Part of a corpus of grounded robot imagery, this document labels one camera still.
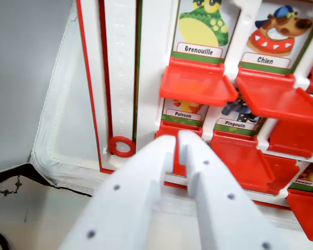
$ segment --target name label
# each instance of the name label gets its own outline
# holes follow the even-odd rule
[[[217,124],[225,125],[229,127],[235,127],[235,128],[241,128],[241,129],[247,129],[247,130],[253,130],[254,124],[246,123],[246,122],[240,122],[240,121],[233,121],[233,120],[227,120],[227,119],[218,119]]]
[[[277,68],[288,68],[288,65],[290,64],[290,59],[284,58],[284,57],[277,57],[277,56],[267,56],[267,55],[261,55],[257,53],[251,53],[246,52],[242,60],[244,62],[248,62],[251,64],[260,64],[260,65],[267,65],[267,66],[273,66]]]
[[[166,115],[187,118],[187,119],[197,120],[197,121],[200,121],[202,117],[199,114],[193,114],[193,113],[188,113],[188,112],[183,112],[180,110],[173,110],[173,109],[167,109]]]
[[[223,53],[223,49],[218,47],[209,47],[190,43],[178,43],[177,51],[187,54],[218,58],[220,58]]]
[[[299,179],[297,179],[297,180],[295,181],[295,183],[299,183],[299,184],[307,185],[307,186],[313,186],[313,182],[311,182],[311,181],[304,181],[304,180],[299,180]]]

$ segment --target blue cap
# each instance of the blue cap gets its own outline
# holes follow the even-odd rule
[[[285,5],[285,6],[283,6],[283,7],[278,8],[278,9],[274,12],[273,16],[274,16],[274,17],[286,17],[287,14],[293,13],[293,12],[294,12],[294,11],[293,11],[293,8],[292,8],[291,6]],[[269,19],[262,20],[262,21],[256,21],[256,22],[255,22],[256,28],[258,28],[258,29],[261,28],[262,25],[263,25],[265,22],[267,22],[267,21],[269,21]]]

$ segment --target cable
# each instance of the cable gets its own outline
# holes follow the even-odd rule
[[[11,247],[7,239],[0,233],[0,246],[2,250],[11,250]]]

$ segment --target gray wall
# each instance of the gray wall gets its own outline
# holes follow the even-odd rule
[[[0,170],[27,162],[73,0],[0,0]]]

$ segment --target red ring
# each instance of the red ring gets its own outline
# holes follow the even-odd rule
[[[117,150],[117,145],[116,145],[117,142],[123,142],[123,143],[127,144],[130,147],[130,151],[121,152],[121,151]],[[111,137],[109,140],[109,149],[110,149],[110,152],[113,153],[114,155],[117,155],[117,156],[123,157],[123,158],[127,158],[127,157],[131,157],[132,155],[135,154],[136,144],[126,137],[115,136],[115,137]]]

